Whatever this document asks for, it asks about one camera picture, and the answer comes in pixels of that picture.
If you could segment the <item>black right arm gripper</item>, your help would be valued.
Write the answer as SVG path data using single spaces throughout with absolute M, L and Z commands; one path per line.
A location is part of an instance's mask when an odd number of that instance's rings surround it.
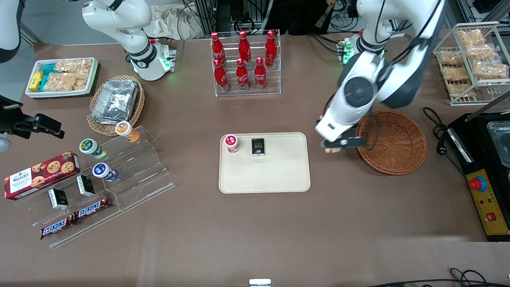
M 63 139 L 65 131 L 61 123 L 55 119 L 38 113 L 35 116 L 35 126 L 30 116 L 25 115 L 22 103 L 0 96 L 0 133 L 30 139 L 32 133 L 45 133 L 58 139 Z

